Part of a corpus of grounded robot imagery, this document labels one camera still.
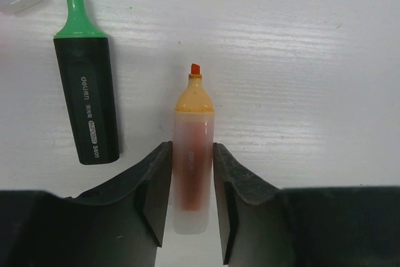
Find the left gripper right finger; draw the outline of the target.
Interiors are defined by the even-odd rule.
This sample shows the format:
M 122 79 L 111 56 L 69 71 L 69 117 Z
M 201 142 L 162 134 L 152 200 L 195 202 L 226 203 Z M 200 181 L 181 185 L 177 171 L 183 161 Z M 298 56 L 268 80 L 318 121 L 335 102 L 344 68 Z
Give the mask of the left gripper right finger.
M 213 146 L 226 266 L 398 266 L 399 188 L 279 189 Z

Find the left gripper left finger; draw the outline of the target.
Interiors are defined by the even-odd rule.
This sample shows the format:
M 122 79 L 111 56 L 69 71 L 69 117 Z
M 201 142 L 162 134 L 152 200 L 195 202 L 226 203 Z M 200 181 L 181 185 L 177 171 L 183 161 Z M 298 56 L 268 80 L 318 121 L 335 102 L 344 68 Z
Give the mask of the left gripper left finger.
M 172 144 L 79 196 L 1 192 L 2 266 L 154 266 L 163 243 Z

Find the peach clear highlighter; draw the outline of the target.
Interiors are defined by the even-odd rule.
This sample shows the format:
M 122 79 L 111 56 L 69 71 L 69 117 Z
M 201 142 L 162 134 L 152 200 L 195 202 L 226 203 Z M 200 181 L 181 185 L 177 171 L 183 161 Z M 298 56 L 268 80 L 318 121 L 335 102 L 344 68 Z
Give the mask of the peach clear highlighter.
M 172 216 L 178 234 L 203 233 L 209 220 L 215 110 L 202 78 L 200 65 L 192 64 L 174 108 Z

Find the green cap black highlighter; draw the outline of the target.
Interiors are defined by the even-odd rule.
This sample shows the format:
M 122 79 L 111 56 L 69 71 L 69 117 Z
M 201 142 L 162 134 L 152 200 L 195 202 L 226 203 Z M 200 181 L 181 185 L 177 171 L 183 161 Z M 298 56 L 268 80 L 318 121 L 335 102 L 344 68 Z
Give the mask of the green cap black highlighter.
M 119 159 L 108 36 L 89 19 L 84 0 L 66 0 L 65 25 L 53 38 L 79 162 Z

